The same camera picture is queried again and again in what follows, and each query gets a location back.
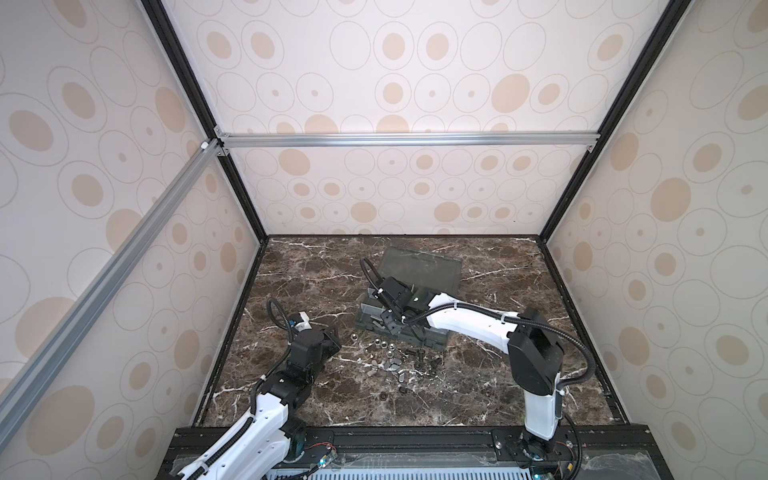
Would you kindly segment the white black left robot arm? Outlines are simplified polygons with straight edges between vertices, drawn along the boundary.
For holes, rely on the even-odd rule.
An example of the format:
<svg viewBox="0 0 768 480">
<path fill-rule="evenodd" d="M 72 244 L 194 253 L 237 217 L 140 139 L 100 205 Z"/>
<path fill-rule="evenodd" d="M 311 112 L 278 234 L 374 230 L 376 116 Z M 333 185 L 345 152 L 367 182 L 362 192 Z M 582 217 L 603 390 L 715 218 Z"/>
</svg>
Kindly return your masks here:
<svg viewBox="0 0 768 480">
<path fill-rule="evenodd" d="M 260 479 L 303 450 L 303 423 L 294 417 L 325 362 L 341 350 L 334 327 L 292 329 L 281 360 L 261 378 L 248 410 L 174 479 Z"/>
</svg>

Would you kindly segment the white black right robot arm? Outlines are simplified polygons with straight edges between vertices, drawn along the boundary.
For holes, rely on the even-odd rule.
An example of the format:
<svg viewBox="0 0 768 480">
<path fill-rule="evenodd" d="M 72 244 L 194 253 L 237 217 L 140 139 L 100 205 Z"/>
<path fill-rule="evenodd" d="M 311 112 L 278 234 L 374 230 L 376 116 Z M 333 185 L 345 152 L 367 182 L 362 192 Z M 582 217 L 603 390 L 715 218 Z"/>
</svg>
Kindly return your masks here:
<svg viewBox="0 0 768 480">
<path fill-rule="evenodd" d="M 382 321 L 388 328 L 447 330 L 506 354 L 512 377 L 524 392 L 528 437 L 552 440 L 562 418 L 564 349 L 537 310 L 493 310 L 393 277 L 371 282 L 370 293 L 382 305 Z"/>
</svg>

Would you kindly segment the pile of screws and nuts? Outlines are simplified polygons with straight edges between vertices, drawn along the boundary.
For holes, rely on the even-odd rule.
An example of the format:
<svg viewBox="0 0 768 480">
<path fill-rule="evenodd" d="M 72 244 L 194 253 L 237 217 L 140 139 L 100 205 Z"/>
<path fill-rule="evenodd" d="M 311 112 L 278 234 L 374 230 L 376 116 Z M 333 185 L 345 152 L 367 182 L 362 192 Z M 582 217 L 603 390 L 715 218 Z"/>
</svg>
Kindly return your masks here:
<svg viewBox="0 0 768 480">
<path fill-rule="evenodd" d="M 369 334 L 352 334 L 349 340 L 335 362 L 370 392 L 421 394 L 444 379 L 442 352 Z"/>
</svg>

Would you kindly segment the clear plastic organizer box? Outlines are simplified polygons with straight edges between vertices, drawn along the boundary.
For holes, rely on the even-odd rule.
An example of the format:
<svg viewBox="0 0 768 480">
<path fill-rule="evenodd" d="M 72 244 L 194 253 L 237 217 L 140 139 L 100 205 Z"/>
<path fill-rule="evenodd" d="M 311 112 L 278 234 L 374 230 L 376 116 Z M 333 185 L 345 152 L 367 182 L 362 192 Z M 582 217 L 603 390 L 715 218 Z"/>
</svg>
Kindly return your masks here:
<svg viewBox="0 0 768 480">
<path fill-rule="evenodd" d="M 415 347 L 446 349 L 447 330 L 431 327 L 425 320 L 408 320 L 426 311 L 439 294 L 458 295 L 460 259 L 390 246 L 378 267 L 367 258 L 360 260 L 360 267 L 368 287 L 355 317 L 356 327 Z"/>
</svg>

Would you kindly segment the aluminium crossbar back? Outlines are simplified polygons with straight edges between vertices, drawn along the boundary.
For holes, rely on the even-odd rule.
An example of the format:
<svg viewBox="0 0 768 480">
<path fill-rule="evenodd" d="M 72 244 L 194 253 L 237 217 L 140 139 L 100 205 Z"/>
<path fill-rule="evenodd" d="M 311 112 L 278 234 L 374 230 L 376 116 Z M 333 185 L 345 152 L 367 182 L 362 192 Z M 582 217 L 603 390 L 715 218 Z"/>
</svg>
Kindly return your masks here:
<svg viewBox="0 0 768 480">
<path fill-rule="evenodd" d="M 233 134 L 224 133 L 220 142 L 232 148 L 363 148 L 443 146 L 534 146 L 595 145 L 600 134 L 594 131 L 551 132 L 432 132 L 432 133 L 316 133 L 316 134 Z"/>
</svg>

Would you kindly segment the aluminium crossbar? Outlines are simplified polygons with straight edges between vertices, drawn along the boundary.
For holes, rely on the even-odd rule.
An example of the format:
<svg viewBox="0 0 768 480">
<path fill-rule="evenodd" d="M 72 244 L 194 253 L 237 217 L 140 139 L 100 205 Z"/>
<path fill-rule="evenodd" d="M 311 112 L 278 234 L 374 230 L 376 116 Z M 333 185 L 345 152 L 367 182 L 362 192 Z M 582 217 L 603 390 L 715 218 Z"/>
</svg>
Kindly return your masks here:
<svg viewBox="0 0 768 480">
<path fill-rule="evenodd" d="M 316 133 L 316 134 L 233 134 L 224 133 L 220 142 L 232 148 L 363 148 L 443 146 L 534 146 L 595 145 L 600 134 L 594 131 L 551 132 L 432 132 L 432 133 Z"/>
<path fill-rule="evenodd" d="M 2 449 L 7 448 L 222 145 L 221 140 L 212 138 L 196 152 L 12 382 L 1 399 Z"/>
</svg>

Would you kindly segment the aluminium crossbar left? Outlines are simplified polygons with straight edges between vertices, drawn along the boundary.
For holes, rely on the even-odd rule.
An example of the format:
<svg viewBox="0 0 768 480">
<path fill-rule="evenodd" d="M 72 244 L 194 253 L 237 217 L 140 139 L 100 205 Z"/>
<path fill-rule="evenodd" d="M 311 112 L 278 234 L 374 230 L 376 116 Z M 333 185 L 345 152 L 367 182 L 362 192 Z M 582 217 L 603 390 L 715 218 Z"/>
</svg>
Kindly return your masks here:
<svg viewBox="0 0 768 480">
<path fill-rule="evenodd" d="M 7 448 L 222 145 L 221 140 L 212 138 L 196 152 L 12 382 L 1 399 L 2 449 Z"/>
</svg>

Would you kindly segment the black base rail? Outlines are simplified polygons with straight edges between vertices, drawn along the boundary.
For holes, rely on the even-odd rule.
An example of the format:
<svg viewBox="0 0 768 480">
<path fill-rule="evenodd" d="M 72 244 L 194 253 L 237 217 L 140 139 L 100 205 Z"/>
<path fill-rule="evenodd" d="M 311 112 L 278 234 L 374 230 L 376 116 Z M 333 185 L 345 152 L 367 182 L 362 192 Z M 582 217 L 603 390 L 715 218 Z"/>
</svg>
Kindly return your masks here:
<svg viewBox="0 0 768 480">
<path fill-rule="evenodd" d="M 563 426 L 548 460 L 522 452 L 523 429 L 507 427 L 309 427 L 302 456 L 267 478 L 310 469 L 335 451 L 316 479 L 669 479 L 672 473 L 649 427 Z"/>
</svg>

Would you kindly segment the black corner frame post left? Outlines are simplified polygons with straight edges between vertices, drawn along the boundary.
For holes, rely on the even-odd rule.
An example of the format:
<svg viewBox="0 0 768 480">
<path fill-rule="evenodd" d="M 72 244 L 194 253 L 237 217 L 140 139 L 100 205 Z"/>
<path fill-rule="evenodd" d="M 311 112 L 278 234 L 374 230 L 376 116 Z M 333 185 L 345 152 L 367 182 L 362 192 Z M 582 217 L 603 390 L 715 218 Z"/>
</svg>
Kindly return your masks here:
<svg viewBox="0 0 768 480">
<path fill-rule="evenodd" d="M 197 75 L 184 51 L 183 45 L 171 23 L 170 15 L 161 1 L 142 0 L 140 4 L 147 14 L 149 23 L 157 35 L 160 44 L 168 58 L 193 113 L 201 125 L 207 139 L 219 140 L 216 128 L 218 123 L 210 109 Z M 218 156 L 227 180 L 232 187 L 236 199 L 245 213 L 245 217 L 260 243 L 269 240 L 269 235 L 256 212 L 254 204 L 245 188 L 244 181 L 230 153 Z"/>
</svg>

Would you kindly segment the black corner frame post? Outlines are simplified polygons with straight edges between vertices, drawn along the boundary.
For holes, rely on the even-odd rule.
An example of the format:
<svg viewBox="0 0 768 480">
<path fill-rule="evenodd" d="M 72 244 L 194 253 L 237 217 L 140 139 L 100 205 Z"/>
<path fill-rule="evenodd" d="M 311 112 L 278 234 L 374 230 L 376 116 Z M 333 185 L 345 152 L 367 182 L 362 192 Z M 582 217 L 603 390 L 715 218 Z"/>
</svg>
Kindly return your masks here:
<svg viewBox="0 0 768 480">
<path fill-rule="evenodd" d="M 142 0 L 140 4 L 147 14 L 149 23 L 157 35 L 160 44 L 168 58 L 193 113 L 201 125 L 207 139 L 219 140 L 216 128 L 218 123 L 210 109 L 197 75 L 184 51 L 183 45 L 171 23 L 170 15 L 161 1 Z M 245 217 L 260 243 L 269 240 L 269 235 L 256 212 L 254 204 L 245 188 L 244 181 L 230 153 L 218 156 L 227 180 L 232 187 L 236 199 L 245 213 Z"/>
<path fill-rule="evenodd" d="M 575 172 L 539 234 L 538 240 L 540 244 L 546 245 L 553 237 L 602 151 L 611 140 L 623 117 L 629 110 L 630 105 L 636 99 L 638 92 L 657 64 L 664 48 L 672 39 L 677 27 L 693 4 L 694 2 L 691 0 L 667 2 L 655 27 L 650 31 L 648 39 L 642 44 L 639 55 L 632 63 L 632 68 L 618 90 L 618 94 L 608 109 L 606 117 L 600 124 L 598 129 L 599 137 L 595 145 L 587 150 L 577 164 Z"/>
</svg>

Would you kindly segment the black corner frame post right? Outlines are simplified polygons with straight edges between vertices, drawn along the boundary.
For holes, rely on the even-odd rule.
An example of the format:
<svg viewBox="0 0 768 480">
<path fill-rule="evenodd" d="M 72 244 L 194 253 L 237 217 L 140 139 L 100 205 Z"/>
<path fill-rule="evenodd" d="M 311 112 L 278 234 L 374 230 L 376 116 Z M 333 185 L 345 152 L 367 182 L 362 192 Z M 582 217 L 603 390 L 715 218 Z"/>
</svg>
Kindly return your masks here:
<svg viewBox="0 0 768 480">
<path fill-rule="evenodd" d="M 632 63 L 632 68 L 618 90 L 618 94 L 608 109 L 606 117 L 600 124 L 598 129 L 599 137 L 595 145 L 587 150 L 577 164 L 575 172 L 539 234 L 538 240 L 540 244 L 546 245 L 553 237 L 602 151 L 611 140 L 623 117 L 629 110 L 630 105 L 636 99 L 638 92 L 657 64 L 664 48 L 672 39 L 677 27 L 693 4 L 694 2 L 691 0 L 667 2 L 655 27 L 650 31 L 648 39 L 642 44 L 639 55 Z"/>
</svg>

